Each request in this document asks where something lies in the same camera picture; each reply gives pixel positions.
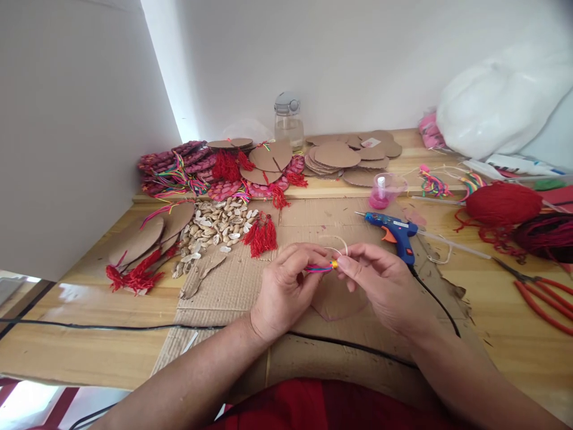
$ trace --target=blue glue gun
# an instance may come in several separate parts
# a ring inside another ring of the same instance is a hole
[[[394,218],[384,214],[377,214],[374,212],[356,212],[358,215],[363,216],[366,221],[376,227],[382,228],[386,231],[386,235],[382,240],[396,244],[396,254],[408,266],[413,266],[415,255],[410,245],[410,237],[418,232],[418,226],[411,222],[403,222],[400,218]]]

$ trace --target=water bottle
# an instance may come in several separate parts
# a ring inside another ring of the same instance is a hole
[[[303,148],[304,128],[300,119],[300,101],[290,91],[280,93],[275,100],[275,140],[287,140],[293,152]]]

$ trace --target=bottle cap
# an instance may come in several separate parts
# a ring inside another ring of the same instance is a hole
[[[277,115],[290,116],[300,112],[300,101],[291,91],[280,93],[275,100],[275,112]]]

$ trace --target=pliers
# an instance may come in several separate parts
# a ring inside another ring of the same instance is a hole
[[[493,259],[501,267],[503,267],[505,270],[507,270],[513,276],[515,276],[517,278],[517,280],[514,281],[513,283],[515,284],[515,286],[517,287],[517,289],[519,290],[519,292],[521,293],[521,295],[525,299],[525,302],[527,302],[529,307],[531,309],[533,309],[537,315],[539,315],[541,318],[546,320],[549,324],[558,328],[562,332],[567,333],[570,336],[573,336],[573,328],[570,328],[570,327],[567,327],[567,326],[561,324],[559,321],[557,321],[556,319],[554,319],[550,315],[548,315],[533,300],[533,297],[531,296],[533,294],[534,296],[539,297],[541,300],[546,302],[553,309],[557,310],[558,312],[560,312],[561,314],[563,314],[564,316],[569,318],[571,321],[573,321],[573,305],[570,302],[568,302],[567,300],[565,300],[563,297],[561,297],[559,294],[557,294],[555,291],[550,289],[548,285],[559,288],[560,290],[562,290],[566,293],[569,293],[571,296],[573,296],[573,289],[566,287],[565,285],[560,284],[559,282],[552,281],[551,279],[542,278],[542,277],[529,277],[527,275],[524,275],[523,273],[518,272],[515,269],[512,269],[510,266],[505,264],[500,259],[498,259],[496,257],[493,257]]]

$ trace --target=plastic cup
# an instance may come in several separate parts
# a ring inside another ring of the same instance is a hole
[[[374,177],[368,204],[372,209],[386,209],[407,188],[408,182],[403,176],[393,173],[380,173]]]

